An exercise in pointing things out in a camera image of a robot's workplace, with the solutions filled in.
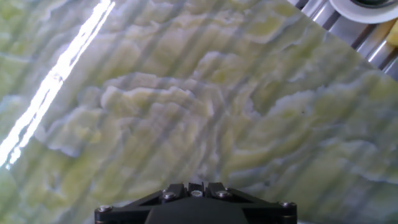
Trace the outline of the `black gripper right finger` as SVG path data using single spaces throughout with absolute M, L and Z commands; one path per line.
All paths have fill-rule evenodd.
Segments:
M 297 224 L 297 204 L 294 202 L 268 202 L 240 190 L 225 187 L 221 182 L 209 183 L 206 198 L 226 202 L 221 208 L 228 215 L 238 215 L 247 223 Z

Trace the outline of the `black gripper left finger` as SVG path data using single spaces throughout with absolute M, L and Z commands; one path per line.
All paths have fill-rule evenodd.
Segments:
M 95 210 L 95 224 L 144 224 L 153 209 L 185 197 L 184 184 L 171 184 L 122 207 L 101 205 Z

